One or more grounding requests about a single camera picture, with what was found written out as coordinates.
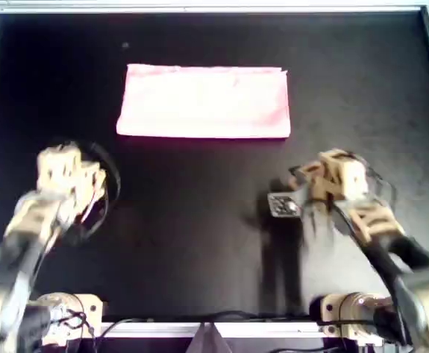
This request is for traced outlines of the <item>left gripper beige lattice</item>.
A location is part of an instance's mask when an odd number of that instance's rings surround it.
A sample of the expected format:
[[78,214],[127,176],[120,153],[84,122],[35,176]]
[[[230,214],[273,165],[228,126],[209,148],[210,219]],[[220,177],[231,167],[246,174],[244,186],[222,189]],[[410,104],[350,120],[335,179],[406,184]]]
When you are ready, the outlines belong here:
[[101,164],[83,160],[75,145],[49,147],[37,156],[37,189],[72,196],[78,206],[87,206],[104,196],[106,176]]

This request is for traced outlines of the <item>right gripper beige lattice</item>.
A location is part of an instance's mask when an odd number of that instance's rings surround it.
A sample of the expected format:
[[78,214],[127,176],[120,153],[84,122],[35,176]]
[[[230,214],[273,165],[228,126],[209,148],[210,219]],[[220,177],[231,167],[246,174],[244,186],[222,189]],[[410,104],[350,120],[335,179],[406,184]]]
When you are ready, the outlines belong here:
[[316,160],[290,172],[291,189],[305,188],[313,199],[355,201],[369,192],[366,163],[358,155],[341,149],[320,152]]

